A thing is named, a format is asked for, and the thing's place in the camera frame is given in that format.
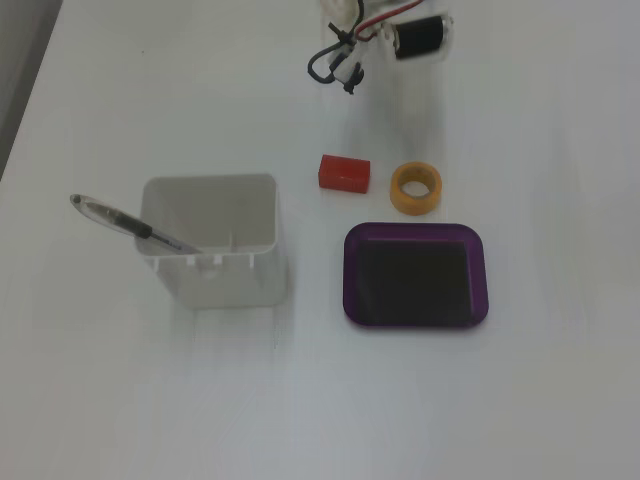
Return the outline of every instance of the white table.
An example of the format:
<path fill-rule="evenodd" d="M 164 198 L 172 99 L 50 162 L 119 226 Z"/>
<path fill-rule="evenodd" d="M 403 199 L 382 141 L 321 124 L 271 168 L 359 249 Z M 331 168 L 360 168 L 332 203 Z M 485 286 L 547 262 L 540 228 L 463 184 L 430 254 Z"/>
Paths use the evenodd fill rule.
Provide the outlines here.
<path fill-rule="evenodd" d="M 638 477 L 640 6 L 450 6 L 412 123 L 371 72 L 354 97 L 307 77 L 312 0 L 66 0 L 0 182 L 0 477 Z M 321 191 L 323 153 L 371 160 L 369 194 Z M 427 220 L 484 241 L 475 331 L 343 314 L 344 236 L 407 221 L 387 188 L 411 160 L 444 177 Z M 68 203 L 254 171 L 282 191 L 276 309 L 184 311 Z"/>

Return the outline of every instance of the ballpoint pen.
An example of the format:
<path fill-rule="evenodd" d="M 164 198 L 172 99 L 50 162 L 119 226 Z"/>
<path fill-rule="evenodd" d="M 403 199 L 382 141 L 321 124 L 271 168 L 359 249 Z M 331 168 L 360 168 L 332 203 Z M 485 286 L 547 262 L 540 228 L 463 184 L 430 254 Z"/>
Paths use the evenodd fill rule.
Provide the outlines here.
<path fill-rule="evenodd" d="M 85 217 L 112 230 L 143 239 L 176 254 L 191 255 L 202 253 L 197 248 L 176 240 L 170 235 L 147 225 L 142 220 L 132 217 L 117 208 L 105 205 L 94 198 L 85 195 L 71 195 L 70 200 L 76 210 Z"/>

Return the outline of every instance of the red eraser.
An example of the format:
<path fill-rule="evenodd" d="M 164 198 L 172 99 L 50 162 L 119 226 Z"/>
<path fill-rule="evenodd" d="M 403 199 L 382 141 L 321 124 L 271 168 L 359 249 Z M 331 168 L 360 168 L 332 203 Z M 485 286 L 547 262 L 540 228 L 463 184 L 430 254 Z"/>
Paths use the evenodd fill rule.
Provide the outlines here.
<path fill-rule="evenodd" d="M 371 163 L 367 160 L 323 155 L 318 182 L 322 188 L 367 193 L 370 175 Z"/>

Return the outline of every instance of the white plastic container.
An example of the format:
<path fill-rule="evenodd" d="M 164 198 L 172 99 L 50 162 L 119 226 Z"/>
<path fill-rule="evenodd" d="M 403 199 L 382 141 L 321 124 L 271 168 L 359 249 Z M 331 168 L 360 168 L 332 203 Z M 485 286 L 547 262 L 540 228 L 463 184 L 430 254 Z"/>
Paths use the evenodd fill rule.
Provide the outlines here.
<path fill-rule="evenodd" d="M 136 239 L 136 248 L 191 309 L 271 306 L 287 291 L 278 190 L 271 175 L 150 180 L 140 218 L 205 252 L 173 255 Z"/>

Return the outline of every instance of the yellow tape roll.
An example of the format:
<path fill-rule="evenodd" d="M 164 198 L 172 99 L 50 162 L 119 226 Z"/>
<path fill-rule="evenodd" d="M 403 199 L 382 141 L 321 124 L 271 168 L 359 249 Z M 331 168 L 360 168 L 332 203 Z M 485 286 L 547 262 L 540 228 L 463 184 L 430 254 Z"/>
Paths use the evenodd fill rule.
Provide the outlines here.
<path fill-rule="evenodd" d="M 424 184 L 429 193 L 412 197 L 402 190 L 409 182 Z M 438 171 L 426 163 L 413 162 L 399 167 L 391 179 L 391 203 L 407 215 L 424 215 L 436 208 L 442 194 L 442 179 Z"/>

